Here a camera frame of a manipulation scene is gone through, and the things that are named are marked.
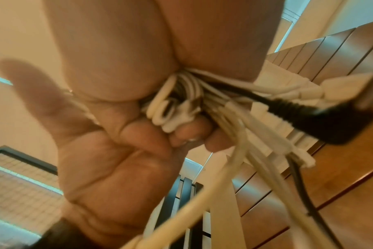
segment wrist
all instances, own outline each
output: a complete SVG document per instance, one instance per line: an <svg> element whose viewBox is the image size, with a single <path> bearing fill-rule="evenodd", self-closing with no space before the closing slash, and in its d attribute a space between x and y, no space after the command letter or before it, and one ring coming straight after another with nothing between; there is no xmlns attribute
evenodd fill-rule
<svg viewBox="0 0 373 249"><path fill-rule="evenodd" d="M62 209L62 217L102 248L119 248L144 231L144 227L101 220L87 209L69 202Z"/></svg>

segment bundle of cables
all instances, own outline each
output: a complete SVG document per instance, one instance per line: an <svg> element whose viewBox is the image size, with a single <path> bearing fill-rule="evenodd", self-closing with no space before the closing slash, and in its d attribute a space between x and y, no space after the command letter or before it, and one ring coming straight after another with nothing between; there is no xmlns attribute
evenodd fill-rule
<svg viewBox="0 0 373 249"><path fill-rule="evenodd" d="M161 126L164 132L173 132L179 125L191 122L198 113L203 112L234 141L235 149L210 187L202 190L178 211L175 217L154 230L150 237L144 239L141 236L136 237L123 249L161 249L175 241L201 218L212 201L230 184L244 158L253 165L284 204L290 227L293 231L298 231L294 238L300 238L294 241L296 247L310 248L311 245L317 245L326 249L342 248L309 199L299 172L300 167L314 166L315 160L306 151L300 150L252 116L241 105L244 100L233 96L238 94L252 102L267 105L270 113L323 142L344 144L373 121L373 78L355 98L324 110L281 98L281 96L297 96L301 93L302 90L298 85L268 88L206 71L185 69L172 74L156 94L143 99L142 113L152 120L153 124ZM248 140L247 129L270 147L273 153L286 158L296 189L307 208L307 214L294 201L275 165Z"/></svg>

